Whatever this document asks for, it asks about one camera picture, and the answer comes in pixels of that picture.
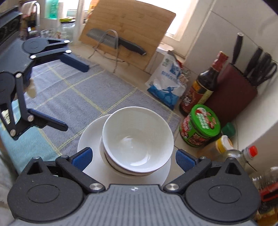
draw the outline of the plastic bag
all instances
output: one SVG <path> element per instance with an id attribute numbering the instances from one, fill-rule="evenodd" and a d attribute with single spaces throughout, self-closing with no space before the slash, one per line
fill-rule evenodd
<path id="1" fill-rule="evenodd" d="M 169 52 L 145 84 L 151 94 L 173 110 L 185 92 L 186 81 L 175 56 Z"/>

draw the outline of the red bottle cap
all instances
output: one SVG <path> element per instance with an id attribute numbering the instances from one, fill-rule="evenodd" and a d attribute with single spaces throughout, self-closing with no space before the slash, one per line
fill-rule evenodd
<path id="1" fill-rule="evenodd" d="M 216 60 L 213 62 L 212 67 L 220 72 L 223 68 L 223 65 L 225 64 L 225 62 L 229 59 L 229 57 L 223 53 L 222 51 L 219 52 L 219 54 L 217 55 Z"/>
<path id="2" fill-rule="evenodd" d="M 258 150 L 256 148 L 256 146 L 251 146 L 249 148 L 249 154 L 252 156 L 252 157 L 255 157 L 257 154 L 258 154 Z"/>

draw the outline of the green lid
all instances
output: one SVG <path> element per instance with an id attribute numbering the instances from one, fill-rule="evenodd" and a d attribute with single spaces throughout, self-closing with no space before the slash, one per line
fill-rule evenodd
<path id="1" fill-rule="evenodd" d="M 220 132 L 220 122 L 207 106 L 196 104 L 190 111 L 190 119 L 203 136 L 215 137 Z"/>
<path id="2" fill-rule="evenodd" d="M 223 135 L 228 136 L 228 138 L 231 138 L 235 135 L 235 127 L 232 123 L 228 122 L 222 129 L 221 132 Z"/>

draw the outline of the soy sauce bottle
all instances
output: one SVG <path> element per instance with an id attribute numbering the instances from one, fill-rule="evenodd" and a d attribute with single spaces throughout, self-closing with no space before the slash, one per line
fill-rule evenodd
<path id="1" fill-rule="evenodd" d="M 180 103 L 180 110 L 184 115 L 188 115 L 194 105 L 204 104 L 212 95 L 217 87 L 217 77 L 228 58 L 226 54 L 220 51 L 211 67 L 199 74 Z"/>

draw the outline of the wooden cutting board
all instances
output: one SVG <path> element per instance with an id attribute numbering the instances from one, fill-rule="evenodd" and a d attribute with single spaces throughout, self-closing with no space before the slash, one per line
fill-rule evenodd
<path id="1" fill-rule="evenodd" d="M 92 28 L 113 29 L 119 37 L 131 41 L 147 52 L 141 56 L 119 47 L 119 58 L 144 70 L 160 44 L 176 14 L 136 0 L 100 0 L 85 25 L 80 41 L 96 46 L 97 41 L 86 34 Z M 101 44 L 100 50 L 116 55 L 116 50 Z"/>

